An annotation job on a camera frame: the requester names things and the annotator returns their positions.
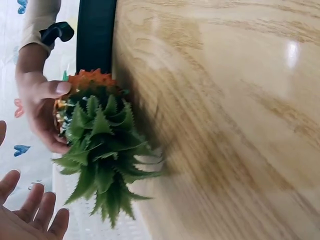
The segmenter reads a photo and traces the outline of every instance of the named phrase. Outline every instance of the wrist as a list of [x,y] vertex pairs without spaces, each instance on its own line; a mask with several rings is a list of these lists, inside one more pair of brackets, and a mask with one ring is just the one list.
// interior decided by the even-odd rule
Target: wrist
[[30,43],[22,47],[19,51],[18,61],[16,64],[16,75],[23,75],[30,72],[43,72],[47,50],[37,43]]

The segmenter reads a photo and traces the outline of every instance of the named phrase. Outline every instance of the finger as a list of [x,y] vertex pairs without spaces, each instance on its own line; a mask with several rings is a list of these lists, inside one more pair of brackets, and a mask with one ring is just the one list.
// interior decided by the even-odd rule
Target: finger
[[69,210],[66,208],[60,209],[57,212],[52,225],[48,230],[50,240],[62,240],[64,238],[69,225],[69,216]]
[[66,154],[69,147],[66,143],[57,140],[58,134],[54,130],[34,128],[34,133],[38,135],[47,148],[57,154]]
[[7,124],[5,121],[0,121],[0,146],[4,142],[6,137]]
[[26,223],[30,223],[39,208],[39,205],[42,201],[44,195],[45,187],[36,183],[32,186],[32,189],[27,197],[26,201],[22,205],[21,209],[18,211],[13,211],[21,220]]
[[58,99],[70,92],[71,84],[67,81],[46,81],[36,86],[39,99]]
[[46,232],[48,230],[52,215],[54,214],[55,204],[56,195],[53,192],[46,192],[43,195],[39,211],[31,223],[31,226],[41,232]]
[[18,170],[11,170],[0,181],[0,205],[3,205],[9,195],[16,188],[20,179],[20,172]]

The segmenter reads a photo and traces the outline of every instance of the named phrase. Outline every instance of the fingernail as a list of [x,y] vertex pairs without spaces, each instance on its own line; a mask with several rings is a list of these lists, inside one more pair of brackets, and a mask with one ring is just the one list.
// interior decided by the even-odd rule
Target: fingernail
[[70,92],[70,89],[71,89],[70,83],[66,82],[66,81],[62,81],[56,87],[56,93],[57,94],[67,94],[68,92]]
[[20,169],[15,169],[20,175],[21,175],[21,170]]

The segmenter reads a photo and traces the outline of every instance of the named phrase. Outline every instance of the butterfly print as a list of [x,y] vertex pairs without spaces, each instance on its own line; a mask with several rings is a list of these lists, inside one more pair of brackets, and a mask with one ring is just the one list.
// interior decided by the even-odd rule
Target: butterfly print
[[22,101],[21,99],[17,98],[14,100],[14,105],[16,105],[18,107],[18,109],[14,112],[14,117],[20,118],[24,113],[24,108],[22,107]]
[[25,154],[29,148],[31,148],[30,146],[25,146],[25,145],[15,145],[14,147],[15,153],[13,154],[15,157],[18,157],[22,154]]
[[28,0],[17,0],[17,3],[21,5],[18,9],[18,14],[24,14],[27,9]]

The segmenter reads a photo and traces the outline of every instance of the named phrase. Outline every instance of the adult hand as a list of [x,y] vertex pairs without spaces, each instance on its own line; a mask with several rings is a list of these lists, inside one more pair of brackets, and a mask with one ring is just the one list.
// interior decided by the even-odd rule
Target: adult hand
[[31,130],[54,153],[65,154],[69,148],[58,137],[54,124],[54,101],[67,94],[71,85],[64,81],[48,81],[42,72],[27,72],[17,79],[19,95]]
[[19,178],[20,173],[12,170],[0,181],[0,239],[62,240],[68,228],[69,211],[60,209],[48,228],[54,213],[56,195],[52,192],[44,194],[42,184],[33,185],[20,210],[10,211],[3,206]]

